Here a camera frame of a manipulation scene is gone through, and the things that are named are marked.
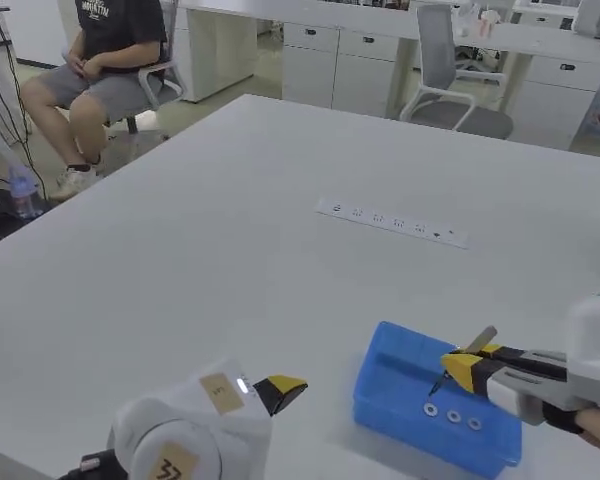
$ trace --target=blue tray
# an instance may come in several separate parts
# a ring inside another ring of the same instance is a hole
[[[429,390],[443,372],[440,357],[455,348],[404,327],[380,323],[358,374],[353,416],[360,425],[493,479],[505,466],[520,462],[520,420],[451,380],[432,399],[437,416],[427,416],[423,409]],[[462,420],[450,422],[449,410],[458,412]],[[470,418],[478,419],[482,428],[469,428]]]

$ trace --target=water bottle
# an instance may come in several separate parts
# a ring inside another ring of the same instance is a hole
[[[31,174],[9,167],[9,190],[16,215],[31,220],[42,215],[40,196]]]

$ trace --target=gray office chair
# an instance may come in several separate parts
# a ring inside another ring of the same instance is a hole
[[[178,6],[180,0],[160,0],[160,3],[162,5],[162,14],[164,17],[165,30],[167,32],[167,43],[163,48],[166,53],[166,58],[168,60],[164,63],[143,68],[138,72],[138,80],[140,81],[140,85],[142,85],[142,88],[145,94],[147,95],[147,99],[149,100],[149,104],[151,105],[150,110],[156,112],[163,105],[172,102],[177,102],[186,95],[186,87],[184,80],[180,76],[178,66],[173,60],[173,48],[175,45],[174,37],[176,32],[176,16],[178,14]],[[63,57],[66,58],[66,56],[67,52],[63,52]],[[164,71],[164,85],[162,89],[156,94],[149,86],[149,75],[161,71]],[[109,122],[107,122],[106,124],[106,126],[109,127],[122,120],[126,120],[127,130],[130,136],[129,151],[126,163],[135,159],[140,145],[140,135],[141,133],[143,133],[140,132],[138,129],[136,116],[141,115],[147,111],[148,110],[134,112],[133,116],[126,118],[110,118]],[[161,136],[165,140],[168,139],[168,135],[166,134],[166,132],[162,132]]]
[[[422,79],[414,97],[400,112],[400,120],[430,127],[457,130],[484,137],[506,139],[513,121],[506,114],[477,106],[475,96],[448,90],[456,78],[494,80],[503,86],[501,73],[456,70],[451,7],[423,5],[417,10],[422,54]],[[460,103],[442,97],[462,99]]]

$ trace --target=sneaker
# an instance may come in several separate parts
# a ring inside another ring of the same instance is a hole
[[[91,164],[91,169],[95,169],[96,175],[102,175],[102,172],[104,171],[104,162],[102,161],[102,156],[100,156],[98,163]],[[56,183],[59,187],[62,187],[62,184],[67,180],[67,175],[69,175],[70,171],[70,168],[65,168],[64,171],[56,177]]]
[[[49,195],[49,198],[56,202],[66,202],[95,184],[98,180],[99,178],[93,168],[88,172],[78,172],[77,170],[67,169],[64,175],[64,181],[62,182],[62,185],[60,185],[60,189]]]

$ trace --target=man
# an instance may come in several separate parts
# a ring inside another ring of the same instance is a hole
[[[22,101],[67,166],[52,199],[97,181],[104,124],[150,107],[137,72],[162,60],[167,40],[160,0],[75,0],[81,31],[61,67],[29,80]],[[162,78],[151,75],[157,93]],[[69,109],[69,120],[57,107]]]

